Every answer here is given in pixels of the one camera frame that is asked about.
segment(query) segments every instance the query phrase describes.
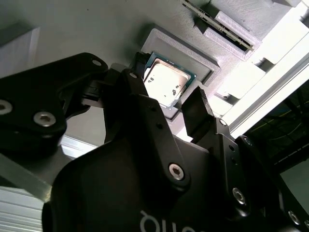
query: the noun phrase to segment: black cable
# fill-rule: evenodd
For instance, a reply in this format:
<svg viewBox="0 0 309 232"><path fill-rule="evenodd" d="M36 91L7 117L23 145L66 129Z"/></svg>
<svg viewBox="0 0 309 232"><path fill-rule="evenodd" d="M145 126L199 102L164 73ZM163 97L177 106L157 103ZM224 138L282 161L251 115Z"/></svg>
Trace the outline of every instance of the black cable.
<svg viewBox="0 0 309 232"><path fill-rule="evenodd" d="M284 136L286 136L286 137L288 137L290 140L292 140L292 142L295 142L295 140L294 140L291 136L289 136L286 132L284 132L283 130L281 130L278 126L274 126L274 125L272 125L272 124L270 124L269 122L264 121L264 120L263 120L263 122L265 122L266 124L268 124L270 127L272 127L272 128L274 128L274 129L280 131Z"/></svg>

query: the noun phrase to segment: cpu processor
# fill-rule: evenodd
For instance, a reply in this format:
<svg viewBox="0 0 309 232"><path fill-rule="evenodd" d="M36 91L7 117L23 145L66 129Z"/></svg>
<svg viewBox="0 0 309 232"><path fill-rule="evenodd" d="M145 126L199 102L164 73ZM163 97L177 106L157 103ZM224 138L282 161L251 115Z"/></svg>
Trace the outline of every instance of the cpu processor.
<svg viewBox="0 0 309 232"><path fill-rule="evenodd" d="M166 107L173 107L196 75L156 53L146 64L144 83L148 95Z"/></svg>

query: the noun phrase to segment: white surface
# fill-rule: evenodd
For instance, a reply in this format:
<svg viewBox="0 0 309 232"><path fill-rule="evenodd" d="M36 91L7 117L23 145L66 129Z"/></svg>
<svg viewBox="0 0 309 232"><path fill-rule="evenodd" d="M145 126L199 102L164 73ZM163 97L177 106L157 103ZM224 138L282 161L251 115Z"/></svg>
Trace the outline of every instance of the white surface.
<svg viewBox="0 0 309 232"><path fill-rule="evenodd" d="M216 96L210 98L208 102L211 106L212 111L217 115L225 115L232 108L231 104L221 100Z"/></svg>
<svg viewBox="0 0 309 232"><path fill-rule="evenodd" d="M261 118L268 114L274 106L281 103L290 94L297 90L302 84L309 79L309 66L304 68L298 75L296 75L290 82L279 89L271 98L266 101L261 107L259 107L253 114L247 117L237 128L231 131L231 135L234 138L245 133Z"/></svg>
<svg viewBox="0 0 309 232"><path fill-rule="evenodd" d="M264 75L265 72L251 62L241 62L217 93L222 96L228 93L241 99Z"/></svg>
<svg viewBox="0 0 309 232"><path fill-rule="evenodd" d="M33 68L40 29L33 29L0 47L0 78Z"/></svg>
<svg viewBox="0 0 309 232"><path fill-rule="evenodd" d="M232 109L223 116L227 124L235 121L247 108L256 102L284 74L295 66L309 52L309 35L307 34L284 58L278 62Z"/></svg>

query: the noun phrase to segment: silver screw head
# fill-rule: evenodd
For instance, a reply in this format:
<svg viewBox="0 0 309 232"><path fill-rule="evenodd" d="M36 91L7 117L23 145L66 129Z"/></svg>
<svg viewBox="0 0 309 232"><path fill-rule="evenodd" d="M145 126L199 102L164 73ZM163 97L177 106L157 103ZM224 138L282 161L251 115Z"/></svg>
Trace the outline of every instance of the silver screw head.
<svg viewBox="0 0 309 232"><path fill-rule="evenodd" d="M6 115L13 110L12 104L8 101L0 100L0 115Z"/></svg>
<svg viewBox="0 0 309 232"><path fill-rule="evenodd" d="M248 144L249 146L253 145L251 140L248 137L244 137L244 140L245 140L246 144Z"/></svg>
<svg viewBox="0 0 309 232"><path fill-rule="evenodd" d="M305 225L306 225L307 228L309 229L309 221L308 221L308 220L305 221Z"/></svg>
<svg viewBox="0 0 309 232"><path fill-rule="evenodd" d="M134 73L130 72L130 76L132 76L133 78L137 78L137 76Z"/></svg>
<svg viewBox="0 0 309 232"><path fill-rule="evenodd" d="M289 216L290 216L290 219L294 222L294 224L296 225L300 225L300 221L299 219L297 218L297 216L295 215L295 213L293 213L293 211L289 211L288 212Z"/></svg>
<svg viewBox="0 0 309 232"><path fill-rule="evenodd" d="M242 194L242 192L238 188L233 188L232 189L233 196L238 201L239 204L245 204L246 203L246 198Z"/></svg>
<svg viewBox="0 0 309 232"><path fill-rule="evenodd" d="M175 163L172 163L169 166L169 172L176 180L182 180L184 178L184 173L183 173L182 168Z"/></svg>
<svg viewBox="0 0 309 232"><path fill-rule="evenodd" d="M92 60L92 63L94 63L94 64L97 65L97 66L101 66L101 65L102 65L100 61L95 60L95 59Z"/></svg>
<svg viewBox="0 0 309 232"><path fill-rule="evenodd" d="M42 127L50 127L56 123L55 116L50 112L37 112L33 120L36 124Z"/></svg>
<svg viewBox="0 0 309 232"><path fill-rule="evenodd" d="M224 122L222 119L220 119L219 122L220 122L222 125L224 125L225 127L227 126L227 123Z"/></svg>

